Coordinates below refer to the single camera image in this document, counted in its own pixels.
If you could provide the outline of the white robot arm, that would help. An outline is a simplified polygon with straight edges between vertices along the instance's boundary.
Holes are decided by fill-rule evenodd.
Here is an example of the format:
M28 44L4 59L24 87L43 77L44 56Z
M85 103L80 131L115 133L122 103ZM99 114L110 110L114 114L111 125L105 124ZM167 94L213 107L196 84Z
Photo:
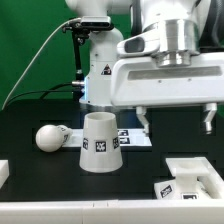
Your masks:
M224 103L224 0L65 0L91 41L83 104L134 108L149 130L150 107L204 107L212 131Z

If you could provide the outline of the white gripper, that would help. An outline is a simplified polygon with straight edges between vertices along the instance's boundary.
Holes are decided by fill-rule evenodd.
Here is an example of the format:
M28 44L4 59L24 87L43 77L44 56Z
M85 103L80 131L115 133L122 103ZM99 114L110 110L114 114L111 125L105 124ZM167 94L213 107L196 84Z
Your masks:
M153 54L159 33L148 31L117 45L121 57L113 69L110 99L117 107L137 107L136 116L149 134L145 107L204 106L203 124L212 133L217 104L224 102L224 52L202 53L189 66L159 68Z

